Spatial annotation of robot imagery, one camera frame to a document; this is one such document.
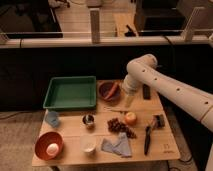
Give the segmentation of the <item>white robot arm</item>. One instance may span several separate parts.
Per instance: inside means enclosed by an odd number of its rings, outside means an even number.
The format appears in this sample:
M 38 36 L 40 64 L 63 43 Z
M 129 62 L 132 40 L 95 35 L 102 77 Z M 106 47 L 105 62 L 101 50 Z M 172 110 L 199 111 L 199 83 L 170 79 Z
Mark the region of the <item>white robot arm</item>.
M 213 132 L 213 95 L 159 73 L 157 63 L 152 54 L 131 60 L 126 66 L 124 91 L 135 94 L 141 84 L 146 84 Z

